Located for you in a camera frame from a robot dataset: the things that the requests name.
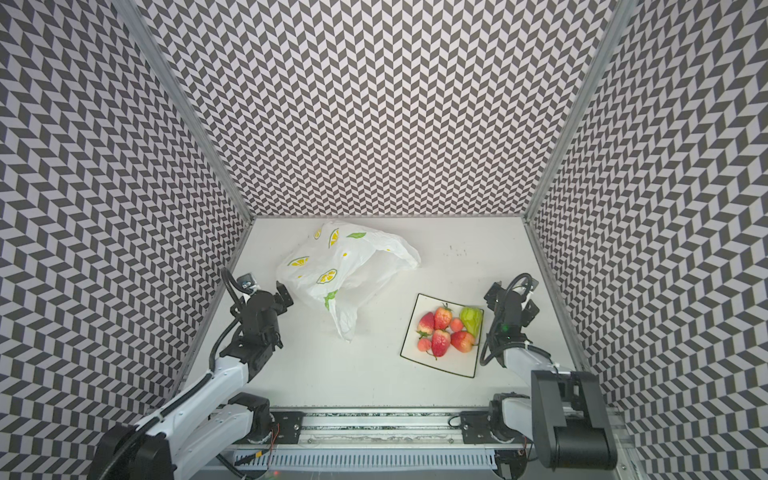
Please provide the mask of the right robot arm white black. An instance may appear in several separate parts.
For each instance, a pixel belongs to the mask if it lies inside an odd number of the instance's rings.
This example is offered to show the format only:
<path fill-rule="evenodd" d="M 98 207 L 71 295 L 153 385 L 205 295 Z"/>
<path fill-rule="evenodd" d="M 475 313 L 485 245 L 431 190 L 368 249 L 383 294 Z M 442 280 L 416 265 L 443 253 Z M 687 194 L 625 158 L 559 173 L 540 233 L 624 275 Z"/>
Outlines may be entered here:
<path fill-rule="evenodd" d="M 613 470 L 618 448 L 597 377 L 560 367 L 524 332 L 539 313 L 531 299 L 537 286 L 531 274 L 522 273 L 507 286 L 494 283 L 484 296 L 493 319 L 479 364 L 496 362 L 529 387 L 527 394 L 494 397 L 491 431 L 500 441 L 520 434 L 532 443 L 535 459 L 551 470 Z"/>

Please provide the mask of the pale red fake strawberry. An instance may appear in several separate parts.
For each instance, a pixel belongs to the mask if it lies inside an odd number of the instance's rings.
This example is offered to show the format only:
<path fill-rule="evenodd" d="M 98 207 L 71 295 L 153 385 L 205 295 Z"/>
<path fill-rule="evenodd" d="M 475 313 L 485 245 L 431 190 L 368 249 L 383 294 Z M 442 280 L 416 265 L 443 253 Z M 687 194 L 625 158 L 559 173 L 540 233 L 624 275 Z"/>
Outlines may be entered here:
<path fill-rule="evenodd" d="M 421 337 L 430 337 L 433 334 L 434 329 L 435 329 L 434 313 L 428 312 L 425 315 L 423 315 L 419 320 L 416 327 L 416 332 Z"/>

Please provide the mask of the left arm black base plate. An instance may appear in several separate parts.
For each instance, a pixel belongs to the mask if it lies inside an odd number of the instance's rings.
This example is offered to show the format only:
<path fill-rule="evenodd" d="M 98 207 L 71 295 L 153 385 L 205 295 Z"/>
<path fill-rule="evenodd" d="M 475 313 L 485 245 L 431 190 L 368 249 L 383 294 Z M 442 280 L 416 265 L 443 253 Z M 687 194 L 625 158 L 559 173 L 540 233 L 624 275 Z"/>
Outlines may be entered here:
<path fill-rule="evenodd" d="M 298 410 L 260 414 L 254 421 L 256 439 L 269 444 L 298 444 L 304 418 L 305 413 Z"/>

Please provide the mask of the white plastic bag lemon print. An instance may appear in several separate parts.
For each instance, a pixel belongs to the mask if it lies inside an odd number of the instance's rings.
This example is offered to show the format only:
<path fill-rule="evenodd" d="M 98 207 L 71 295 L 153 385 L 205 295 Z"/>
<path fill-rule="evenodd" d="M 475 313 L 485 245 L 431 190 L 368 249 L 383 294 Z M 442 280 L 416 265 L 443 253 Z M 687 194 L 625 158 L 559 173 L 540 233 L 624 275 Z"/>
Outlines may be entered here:
<path fill-rule="evenodd" d="M 293 298 L 332 319 L 350 342 L 358 310 L 396 274 L 420 265 L 418 251 L 399 235 L 329 221 L 281 261 L 276 278 Z"/>

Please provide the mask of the red fake apple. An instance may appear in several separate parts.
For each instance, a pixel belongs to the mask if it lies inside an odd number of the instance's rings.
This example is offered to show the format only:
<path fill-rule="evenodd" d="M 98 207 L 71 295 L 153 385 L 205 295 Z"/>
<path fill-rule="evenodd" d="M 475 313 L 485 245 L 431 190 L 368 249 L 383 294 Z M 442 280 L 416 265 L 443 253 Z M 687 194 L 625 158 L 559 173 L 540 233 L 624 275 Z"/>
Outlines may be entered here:
<path fill-rule="evenodd" d="M 461 353 L 470 353 L 477 340 L 470 332 L 462 330 L 451 334 L 451 345 Z"/>

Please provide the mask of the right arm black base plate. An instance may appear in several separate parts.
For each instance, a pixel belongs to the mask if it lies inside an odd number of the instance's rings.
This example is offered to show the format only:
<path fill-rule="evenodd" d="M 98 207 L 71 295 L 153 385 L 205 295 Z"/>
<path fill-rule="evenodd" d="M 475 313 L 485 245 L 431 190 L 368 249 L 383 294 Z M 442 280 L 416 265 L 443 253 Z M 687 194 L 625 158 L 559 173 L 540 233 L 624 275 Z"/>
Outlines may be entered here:
<path fill-rule="evenodd" d="M 490 413 L 484 411 L 462 411 L 459 414 L 459 429 L 465 445 L 497 444 L 490 426 Z"/>

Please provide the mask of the green fake fruit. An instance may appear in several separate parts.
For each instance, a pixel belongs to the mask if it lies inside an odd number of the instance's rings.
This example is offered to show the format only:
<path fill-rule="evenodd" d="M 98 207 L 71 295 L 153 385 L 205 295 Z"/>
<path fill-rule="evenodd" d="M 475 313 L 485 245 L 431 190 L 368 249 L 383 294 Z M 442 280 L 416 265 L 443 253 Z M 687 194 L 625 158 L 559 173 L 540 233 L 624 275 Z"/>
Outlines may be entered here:
<path fill-rule="evenodd" d="M 463 307 L 459 315 L 459 319 L 461 320 L 464 329 L 475 339 L 479 338 L 483 317 L 483 310 L 473 306 Z"/>

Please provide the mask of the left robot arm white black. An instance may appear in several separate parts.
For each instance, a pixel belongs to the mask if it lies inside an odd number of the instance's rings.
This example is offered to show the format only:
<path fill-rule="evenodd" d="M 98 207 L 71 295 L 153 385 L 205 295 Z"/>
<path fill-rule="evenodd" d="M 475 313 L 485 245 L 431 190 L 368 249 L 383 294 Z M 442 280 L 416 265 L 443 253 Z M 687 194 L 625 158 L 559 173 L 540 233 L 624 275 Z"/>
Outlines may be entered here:
<path fill-rule="evenodd" d="M 237 441 L 274 446 L 280 425 L 268 399 L 245 387 L 282 348 L 278 318 L 294 301 L 282 283 L 273 293 L 249 274 L 220 276 L 232 305 L 232 322 L 215 340 L 203 376 L 134 425 L 118 425 L 99 441 L 90 479 L 189 479 Z"/>

